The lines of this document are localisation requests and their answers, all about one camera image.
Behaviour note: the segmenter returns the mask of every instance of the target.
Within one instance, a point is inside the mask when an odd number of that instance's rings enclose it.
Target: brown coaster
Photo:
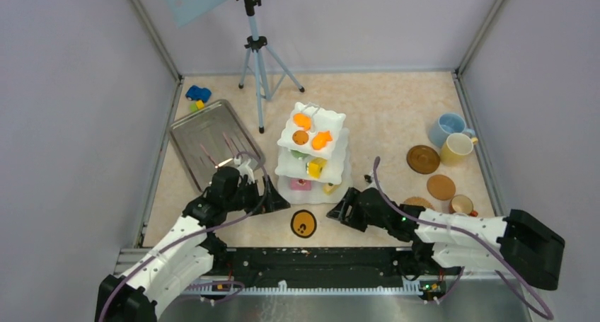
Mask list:
[[[407,199],[404,200],[403,204],[407,204],[407,205],[417,205],[419,207],[426,207],[432,210],[435,210],[433,208],[433,204],[431,204],[429,202],[429,200],[426,200],[423,197],[409,197]]]
[[[417,145],[408,150],[406,162],[415,172],[428,175],[437,170],[439,155],[429,146]]]
[[[427,191],[438,200],[449,200],[456,193],[456,186],[452,179],[444,175],[435,175],[427,180]]]

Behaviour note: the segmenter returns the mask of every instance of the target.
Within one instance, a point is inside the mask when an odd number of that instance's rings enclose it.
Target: orange food item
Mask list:
[[[313,138],[313,141],[311,142],[311,145],[313,146],[313,149],[320,150],[323,147],[325,147],[325,145],[327,145],[328,142],[333,142],[333,138],[331,137],[331,133],[329,133],[329,131],[319,132]]]
[[[311,129],[311,118],[303,113],[297,113],[294,115],[294,123],[308,131]]]

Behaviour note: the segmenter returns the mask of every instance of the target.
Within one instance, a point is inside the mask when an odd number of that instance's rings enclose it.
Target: yellow mug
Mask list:
[[[440,161],[448,166],[460,163],[473,152],[473,145],[477,142],[477,138],[469,137],[466,134],[450,134],[442,146],[442,152],[439,154]]]

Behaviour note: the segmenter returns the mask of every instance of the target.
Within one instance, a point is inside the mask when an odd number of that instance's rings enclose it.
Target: pink food item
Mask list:
[[[295,191],[310,191],[313,188],[313,184],[309,180],[292,178],[289,180],[289,188]]]

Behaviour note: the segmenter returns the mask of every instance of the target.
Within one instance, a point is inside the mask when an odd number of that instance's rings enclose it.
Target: white tiered stand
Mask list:
[[[294,205],[338,203],[352,186],[352,169],[350,166],[350,131],[343,127],[346,115],[334,111],[325,110],[316,105],[304,105],[296,103],[294,110],[286,122],[281,137],[277,141],[279,146],[279,157],[275,174],[279,176],[277,190],[288,202]],[[308,131],[308,142],[298,145],[292,140],[295,131],[302,130],[293,121],[293,116],[303,113],[312,116],[312,128]],[[320,149],[314,150],[311,140],[318,132],[329,131],[333,141]],[[292,150],[308,154],[303,158],[296,158]],[[321,176],[314,178],[306,172],[306,164],[314,158],[323,158],[327,164],[323,168]],[[292,190],[292,182],[302,180],[311,183],[310,190]],[[340,184],[331,194],[325,193],[323,187],[328,184]]]

